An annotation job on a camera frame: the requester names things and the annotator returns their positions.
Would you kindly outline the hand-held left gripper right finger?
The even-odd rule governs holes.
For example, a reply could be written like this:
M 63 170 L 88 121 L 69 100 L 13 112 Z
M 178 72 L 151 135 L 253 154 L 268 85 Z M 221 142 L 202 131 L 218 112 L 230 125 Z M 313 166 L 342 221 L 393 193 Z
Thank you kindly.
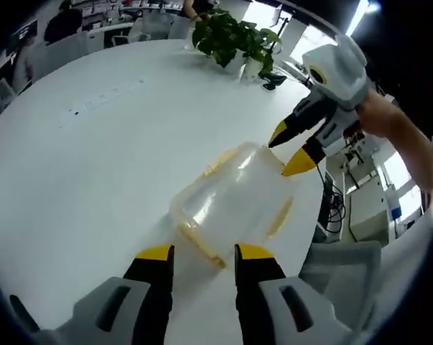
M 284 274 L 263 247 L 239 243 L 234 254 L 236 310 L 244 344 L 349 344 L 352 331 L 332 303 Z

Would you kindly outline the person's right hand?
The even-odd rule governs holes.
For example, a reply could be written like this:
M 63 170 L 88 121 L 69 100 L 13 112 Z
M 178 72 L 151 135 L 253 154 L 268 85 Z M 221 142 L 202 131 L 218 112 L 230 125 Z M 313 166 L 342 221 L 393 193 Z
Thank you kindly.
M 356 111 L 365 132 L 384 138 L 389 137 L 398 115 L 397 108 L 373 89 L 368 91 Z

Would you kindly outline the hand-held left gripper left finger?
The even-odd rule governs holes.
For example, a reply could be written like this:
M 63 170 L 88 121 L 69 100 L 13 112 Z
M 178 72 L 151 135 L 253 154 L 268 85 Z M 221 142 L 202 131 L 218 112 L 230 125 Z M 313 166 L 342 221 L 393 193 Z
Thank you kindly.
M 71 318 L 32 335 L 35 344 L 163 344 L 172 310 L 174 245 L 139 252 L 75 303 Z

